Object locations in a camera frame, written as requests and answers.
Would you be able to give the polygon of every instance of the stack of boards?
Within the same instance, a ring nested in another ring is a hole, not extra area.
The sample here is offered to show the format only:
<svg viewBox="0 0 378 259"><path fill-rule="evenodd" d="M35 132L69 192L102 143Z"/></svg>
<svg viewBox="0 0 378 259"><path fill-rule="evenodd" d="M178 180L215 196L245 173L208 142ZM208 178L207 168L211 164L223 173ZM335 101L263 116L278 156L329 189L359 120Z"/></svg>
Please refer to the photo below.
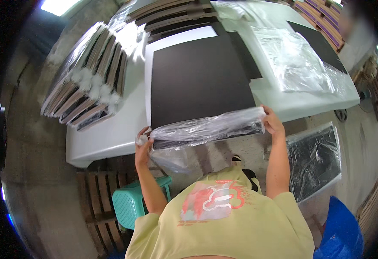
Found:
<svg viewBox="0 0 378 259"><path fill-rule="evenodd" d="M117 113L127 55L103 23L77 42L54 77L41 115L83 131Z"/></svg>
<svg viewBox="0 0 378 259"><path fill-rule="evenodd" d="M139 5L128 14L126 22L135 22L140 26L146 24L145 31L150 32L150 42L181 32L182 29L193 29L217 22L217 13L209 0L197 3L202 13L196 17L188 15L193 0L139 0Z"/></svg>

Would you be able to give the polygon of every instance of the white table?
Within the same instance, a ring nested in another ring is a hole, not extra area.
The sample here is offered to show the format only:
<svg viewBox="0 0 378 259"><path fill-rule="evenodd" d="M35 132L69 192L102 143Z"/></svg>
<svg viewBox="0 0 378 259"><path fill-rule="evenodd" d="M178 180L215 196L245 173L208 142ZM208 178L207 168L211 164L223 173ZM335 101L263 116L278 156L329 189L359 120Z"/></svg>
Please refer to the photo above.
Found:
<svg viewBox="0 0 378 259"><path fill-rule="evenodd" d="M312 116L335 109L347 109L359 103L359 96L349 75L346 76L344 96L314 95L305 92L281 92L269 63L252 34L250 26L287 28L287 21L313 28L292 8L276 3L251 1L237 2L246 19L222 19L227 31L238 31L255 59L264 78L254 79L250 87L257 105L270 106L283 122ZM231 17L226 9L217 8L219 15ZM144 86L144 63L128 62L125 77L124 105L113 118L84 132L67 130L66 160L77 167L87 167L92 161L135 152L134 138L147 126Z"/></svg>

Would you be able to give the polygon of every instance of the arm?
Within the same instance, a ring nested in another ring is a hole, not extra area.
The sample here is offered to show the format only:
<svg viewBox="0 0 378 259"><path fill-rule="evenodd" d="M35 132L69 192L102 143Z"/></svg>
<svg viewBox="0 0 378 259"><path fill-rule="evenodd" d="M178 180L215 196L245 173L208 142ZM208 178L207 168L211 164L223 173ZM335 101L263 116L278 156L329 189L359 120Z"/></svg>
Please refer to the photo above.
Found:
<svg viewBox="0 0 378 259"><path fill-rule="evenodd" d="M272 135L272 148L266 174L266 195L274 199L278 194L290 191L290 162L288 161L285 129L274 111L263 106L267 116L264 126Z"/></svg>
<svg viewBox="0 0 378 259"><path fill-rule="evenodd" d="M148 128L149 127L145 127L141 130L138 137L140 137ZM147 166L147 163L149 162L149 150L153 141L153 139L150 139L142 146L136 145L135 166L147 210L149 213L161 215L166 207L167 200Z"/></svg>

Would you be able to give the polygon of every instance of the graphic print on shirt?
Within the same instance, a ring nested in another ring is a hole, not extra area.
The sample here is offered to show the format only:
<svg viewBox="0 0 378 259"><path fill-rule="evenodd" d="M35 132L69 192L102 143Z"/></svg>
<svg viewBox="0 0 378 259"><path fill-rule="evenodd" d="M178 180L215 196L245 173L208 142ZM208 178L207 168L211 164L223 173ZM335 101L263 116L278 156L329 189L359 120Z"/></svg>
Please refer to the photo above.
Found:
<svg viewBox="0 0 378 259"><path fill-rule="evenodd" d="M236 181L233 180L219 180L215 183L196 183L183 202L180 213L183 221L225 218L229 216L232 209L240 208L245 204L241 196L244 186L234 186ZM230 194L229 190L235 190L236 194ZM234 200L234 205L229 203L230 199Z"/></svg>

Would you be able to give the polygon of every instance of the yellow t-shirt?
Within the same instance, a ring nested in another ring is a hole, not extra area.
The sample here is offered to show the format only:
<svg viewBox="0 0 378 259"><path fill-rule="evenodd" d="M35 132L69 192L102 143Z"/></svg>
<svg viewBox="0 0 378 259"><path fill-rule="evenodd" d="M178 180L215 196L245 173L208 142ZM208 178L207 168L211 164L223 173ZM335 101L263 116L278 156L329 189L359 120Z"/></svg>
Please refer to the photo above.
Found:
<svg viewBox="0 0 378 259"><path fill-rule="evenodd" d="M312 258L313 237L294 195L285 192L272 200L251 187L239 167L208 174L172 199L160 216L136 220L126 259Z"/></svg>

